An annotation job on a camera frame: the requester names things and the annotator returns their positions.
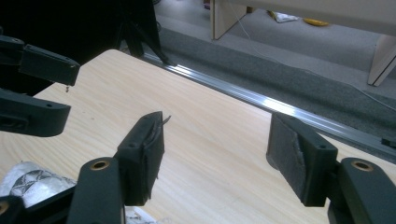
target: light wood surface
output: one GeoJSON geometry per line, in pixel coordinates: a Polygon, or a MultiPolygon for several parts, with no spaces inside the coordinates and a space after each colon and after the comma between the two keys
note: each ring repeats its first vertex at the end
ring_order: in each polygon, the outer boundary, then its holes
{"type": "MultiPolygon", "coordinates": [[[[328,223],[327,208],[303,207],[267,163],[269,113],[115,50],[83,65],[76,86],[65,90],[54,84],[37,95],[72,106],[62,134],[0,133],[0,176],[33,161],[77,179],[85,162],[112,157],[140,117],[161,110],[172,118],[146,212],[183,224],[328,223]]],[[[339,159],[372,161],[396,182],[394,164],[329,140],[339,159]]]]}

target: aluminum rail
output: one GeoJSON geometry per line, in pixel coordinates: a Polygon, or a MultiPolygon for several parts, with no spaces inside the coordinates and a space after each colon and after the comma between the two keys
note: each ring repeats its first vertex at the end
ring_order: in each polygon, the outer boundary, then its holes
{"type": "Polygon", "coordinates": [[[302,122],[319,130],[321,133],[330,134],[331,136],[335,136],[352,143],[355,146],[360,146],[362,147],[360,149],[368,151],[369,153],[383,160],[390,161],[392,163],[396,162],[396,150],[383,145],[381,143],[380,137],[364,133],[340,122],[326,119],[322,116],[307,112],[298,107],[282,103],[262,94],[258,94],[257,92],[249,91],[220,79],[210,77],[185,66],[171,66],[163,64],[159,58],[147,53],[145,53],[143,60],[148,63],[160,66],[161,68],[179,76],[203,84],[211,89],[223,92],[250,105],[257,106],[258,108],[270,113],[281,112],[290,116],[294,116],[295,118],[300,119],[302,122]]]}

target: wood grain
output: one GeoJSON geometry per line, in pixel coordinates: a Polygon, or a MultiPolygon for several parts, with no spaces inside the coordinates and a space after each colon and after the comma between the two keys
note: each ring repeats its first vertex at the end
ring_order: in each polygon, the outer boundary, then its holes
{"type": "MultiPolygon", "coordinates": [[[[143,209],[171,223],[328,223],[326,208],[305,208],[265,159],[271,115],[217,91],[110,50],[81,67],[77,85],[37,95],[72,106],[62,134],[37,138],[0,133],[0,176],[33,161],[78,178],[79,168],[112,157],[137,120],[162,111],[165,154],[143,209]]],[[[328,138],[339,158],[395,165],[328,138]]]]}

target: cable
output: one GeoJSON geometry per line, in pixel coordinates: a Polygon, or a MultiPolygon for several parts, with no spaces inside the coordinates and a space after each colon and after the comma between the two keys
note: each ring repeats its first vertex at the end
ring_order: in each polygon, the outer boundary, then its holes
{"type": "MultiPolygon", "coordinates": [[[[259,54],[260,56],[262,56],[263,59],[268,60],[268,61],[271,61],[271,62],[280,63],[280,64],[285,65],[285,66],[287,66],[287,67],[292,67],[292,68],[299,69],[299,70],[301,70],[301,71],[305,71],[305,72],[307,72],[307,73],[316,75],[315,72],[313,72],[313,71],[311,71],[311,70],[309,70],[309,69],[289,66],[289,65],[287,65],[287,64],[282,63],[281,61],[279,61],[279,60],[277,60],[277,59],[274,59],[274,58],[271,58],[271,57],[268,56],[268,55],[262,54],[262,53],[259,52],[256,48],[254,48],[254,47],[253,47],[253,44],[252,44],[253,40],[251,39],[250,35],[249,35],[248,32],[246,31],[246,29],[245,29],[243,23],[241,22],[241,20],[238,18],[238,16],[237,16],[235,10],[233,9],[233,4],[230,2],[230,0],[228,0],[228,4],[230,5],[231,10],[233,11],[233,14],[235,15],[235,18],[237,19],[238,24],[240,25],[242,31],[243,31],[243,32],[245,33],[245,35],[247,36],[248,43],[249,43],[250,47],[251,47],[257,54],[259,54]]],[[[375,99],[373,96],[371,96],[371,95],[369,95],[368,93],[366,93],[366,92],[360,90],[359,88],[357,88],[356,86],[354,86],[354,85],[352,85],[352,84],[349,84],[349,83],[345,83],[345,84],[347,84],[348,86],[352,87],[353,89],[359,91],[361,94],[365,95],[366,97],[370,98],[371,100],[373,100],[373,101],[375,101],[375,102],[381,104],[382,106],[385,106],[385,107],[387,107],[388,109],[393,110],[394,112],[396,112],[396,108],[395,108],[395,107],[392,107],[392,106],[390,106],[390,105],[387,105],[387,104],[381,102],[381,101],[378,100],[378,99],[375,99]]]]}

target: floor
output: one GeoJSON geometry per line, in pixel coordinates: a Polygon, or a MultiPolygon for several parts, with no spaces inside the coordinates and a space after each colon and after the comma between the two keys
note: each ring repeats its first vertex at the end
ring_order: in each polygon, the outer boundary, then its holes
{"type": "Polygon", "coordinates": [[[379,87],[367,84],[380,34],[334,24],[316,27],[302,19],[278,23],[266,10],[256,9],[219,40],[212,40],[210,11],[203,0],[162,0],[155,11],[166,29],[396,99],[396,69],[379,87]]]}

